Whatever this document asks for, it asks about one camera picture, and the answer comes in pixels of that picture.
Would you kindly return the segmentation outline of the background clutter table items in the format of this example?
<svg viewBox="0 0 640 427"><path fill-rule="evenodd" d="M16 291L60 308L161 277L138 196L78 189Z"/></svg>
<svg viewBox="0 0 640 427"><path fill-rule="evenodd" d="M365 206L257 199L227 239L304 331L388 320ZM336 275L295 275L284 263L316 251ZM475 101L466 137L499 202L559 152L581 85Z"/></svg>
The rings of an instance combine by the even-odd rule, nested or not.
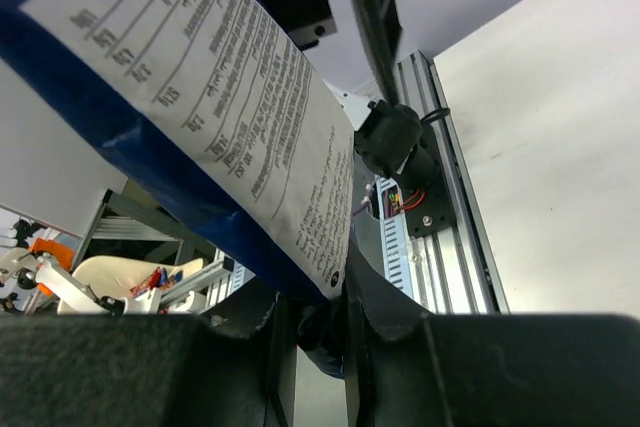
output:
<svg viewBox="0 0 640 427"><path fill-rule="evenodd" d="M80 238L20 217L1 229L1 311L199 314L252 273L160 208L113 191Z"/></svg>

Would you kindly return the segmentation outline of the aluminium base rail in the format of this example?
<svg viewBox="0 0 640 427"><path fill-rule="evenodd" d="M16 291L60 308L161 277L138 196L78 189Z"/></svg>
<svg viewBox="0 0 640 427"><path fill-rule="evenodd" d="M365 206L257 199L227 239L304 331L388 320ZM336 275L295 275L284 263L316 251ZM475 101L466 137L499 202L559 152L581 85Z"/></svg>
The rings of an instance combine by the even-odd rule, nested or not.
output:
<svg viewBox="0 0 640 427"><path fill-rule="evenodd" d="M427 121L426 151L439 169L416 193L376 180L385 278L439 314L510 311L435 63L400 61L401 101Z"/></svg>

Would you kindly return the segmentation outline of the blue upside-down Burts chilli bag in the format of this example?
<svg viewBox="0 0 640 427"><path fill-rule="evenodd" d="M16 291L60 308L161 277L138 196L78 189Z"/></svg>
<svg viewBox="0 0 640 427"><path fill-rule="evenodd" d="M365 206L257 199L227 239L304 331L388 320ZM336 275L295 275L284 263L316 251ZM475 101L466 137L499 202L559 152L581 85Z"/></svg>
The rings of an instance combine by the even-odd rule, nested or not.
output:
<svg viewBox="0 0 640 427"><path fill-rule="evenodd" d="M1 57L177 220L298 300L299 346L343 376L354 130L260 0L1 0Z"/></svg>

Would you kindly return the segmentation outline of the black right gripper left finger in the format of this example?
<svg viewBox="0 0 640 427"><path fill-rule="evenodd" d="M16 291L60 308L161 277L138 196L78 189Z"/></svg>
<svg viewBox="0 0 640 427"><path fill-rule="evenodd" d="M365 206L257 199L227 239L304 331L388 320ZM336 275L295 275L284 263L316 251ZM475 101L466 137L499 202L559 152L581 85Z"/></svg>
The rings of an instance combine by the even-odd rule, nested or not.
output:
<svg viewBox="0 0 640 427"><path fill-rule="evenodd" d="M5 426L288 426L289 303L252 280L203 315L3 316Z"/></svg>

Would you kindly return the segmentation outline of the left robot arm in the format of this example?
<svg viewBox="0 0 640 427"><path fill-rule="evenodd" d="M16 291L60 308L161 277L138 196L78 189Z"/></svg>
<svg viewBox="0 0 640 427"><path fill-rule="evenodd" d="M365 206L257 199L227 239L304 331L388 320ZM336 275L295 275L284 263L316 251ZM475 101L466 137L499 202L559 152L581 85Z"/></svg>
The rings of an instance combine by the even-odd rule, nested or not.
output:
<svg viewBox="0 0 640 427"><path fill-rule="evenodd" d="M329 0L261 0L298 48L307 50L336 32ZM368 105L355 129L354 149L369 170L394 179L401 188L427 187L440 172L427 151L426 127L433 114L420 118L401 103L392 66L402 27L396 0L350 0L366 57L382 97Z"/></svg>

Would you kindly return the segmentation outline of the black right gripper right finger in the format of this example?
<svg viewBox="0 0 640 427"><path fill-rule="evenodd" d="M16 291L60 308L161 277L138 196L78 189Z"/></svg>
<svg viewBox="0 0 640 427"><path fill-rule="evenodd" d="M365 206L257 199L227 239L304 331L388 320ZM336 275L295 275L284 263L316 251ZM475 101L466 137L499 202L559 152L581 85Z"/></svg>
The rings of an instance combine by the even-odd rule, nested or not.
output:
<svg viewBox="0 0 640 427"><path fill-rule="evenodd" d="M351 246L352 426L635 426L639 323L609 314L433 314Z"/></svg>

